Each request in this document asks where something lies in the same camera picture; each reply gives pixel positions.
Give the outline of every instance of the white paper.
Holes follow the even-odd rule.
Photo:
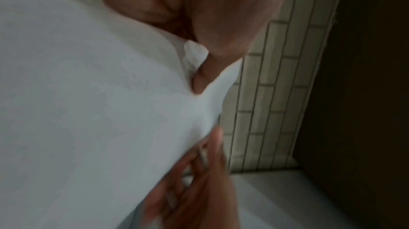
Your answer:
[[[76,0],[0,0],[0,228],[118,226],[236,79],[192,94],[191,46]]]

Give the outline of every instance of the skin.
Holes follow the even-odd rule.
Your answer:
[[[191,39],[209,50],[192,79],[201,94],[220,73],[248,52],[284,0],[103,0],[135,20]]]
[[[158,216],[165,229],[238,229],[237,200],[222,150],[223,131],[216,127],[210,136],[190,150],[144,201],[144,224]],[[207,148],[208,167],[199,148]],[[183,171],[190,166],[193,181],[187,187]],[[167,196],[176,203],[169,204]]]

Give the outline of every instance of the dark brown panel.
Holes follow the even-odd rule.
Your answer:
[[[409,0],[341,0],[294,158],[369,228],[409,228]]]

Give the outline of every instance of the tiled wall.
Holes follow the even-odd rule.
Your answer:
[[[291,157],[339,0],[286,0],[245,57],[220,124],[233,172],[297,167]]]

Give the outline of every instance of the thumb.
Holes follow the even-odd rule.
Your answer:
[[[192,80],[192,89],[195,94],[202,94],[206,87],[213,82],[220,73],[232,64],[234,60],[220,60],[209,54],[199,67]]]
[[[222,149],[223,130],[221,127],[215,127],[210,133],[207,142],[207,159],[209,168],[224,168],[226,165],[225,155]]]

